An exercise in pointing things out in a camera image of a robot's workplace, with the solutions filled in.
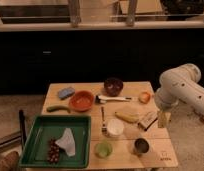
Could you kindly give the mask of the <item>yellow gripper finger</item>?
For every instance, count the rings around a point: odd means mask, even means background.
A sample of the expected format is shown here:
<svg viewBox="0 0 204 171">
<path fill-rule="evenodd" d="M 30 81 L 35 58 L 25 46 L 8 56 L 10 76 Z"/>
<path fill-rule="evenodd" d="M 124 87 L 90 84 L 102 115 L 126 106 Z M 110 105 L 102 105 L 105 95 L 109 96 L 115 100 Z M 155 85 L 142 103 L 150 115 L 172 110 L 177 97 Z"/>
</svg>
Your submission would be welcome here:
<svg viewBox="0 0 204 171">
<path fill-rule="evenodd" d="M 165 128 L 170 122 L 171 113 L 159 111 L 158 112 L 158 127 Z"/>
</svg>

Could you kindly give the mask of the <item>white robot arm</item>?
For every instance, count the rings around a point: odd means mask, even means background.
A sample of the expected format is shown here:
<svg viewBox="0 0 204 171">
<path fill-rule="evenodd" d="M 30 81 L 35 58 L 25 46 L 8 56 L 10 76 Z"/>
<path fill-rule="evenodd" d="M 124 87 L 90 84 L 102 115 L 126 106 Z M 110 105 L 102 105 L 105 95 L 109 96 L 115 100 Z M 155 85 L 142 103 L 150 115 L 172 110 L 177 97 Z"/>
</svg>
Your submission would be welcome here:
<svg viewBox="0 0 204 171">
<path fill-rule="evenodd" d="M 200 69 L 191 63 L 166 70 L 160 75 L 160 87 L 154 94 L 155 104 L 159 108 L 159 128 L 167 126 L 170 118 L 168 110 L 179 101 L 192 106 L 204 122 L 204 88 L 198 84 L 200 79 Z"/>
</svg>

